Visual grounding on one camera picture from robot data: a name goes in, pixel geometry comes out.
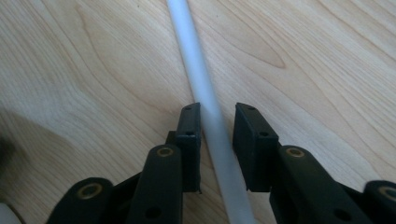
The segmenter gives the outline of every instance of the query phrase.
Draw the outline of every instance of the white plastic tube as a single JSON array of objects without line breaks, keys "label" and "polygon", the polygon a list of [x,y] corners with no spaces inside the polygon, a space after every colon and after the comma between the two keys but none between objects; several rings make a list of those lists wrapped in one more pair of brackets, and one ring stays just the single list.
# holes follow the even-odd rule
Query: white plastic tube
[{"label": "white plastic tube", "polygon": [[245,182],[207,72],[204,55],[186,0],[167,0],[178,44],[201,120],[228,218],[233,224],[255,223]]}]

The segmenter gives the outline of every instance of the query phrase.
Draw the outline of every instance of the wood grain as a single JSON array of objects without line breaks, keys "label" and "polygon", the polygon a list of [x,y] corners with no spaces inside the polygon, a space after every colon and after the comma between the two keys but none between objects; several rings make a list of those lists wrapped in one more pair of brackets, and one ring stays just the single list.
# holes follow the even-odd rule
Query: wood grain
[{"label": "wood grain", "polygon": [[[189,2],[230,134],[255,105],[337,181],[396,182],[394,1]],[[0,1],[0,196],[27,223],[83,178],[140,172],[192,102],[164,0]],[[227,223],[205,145],[201,171],[184,223]]]}]

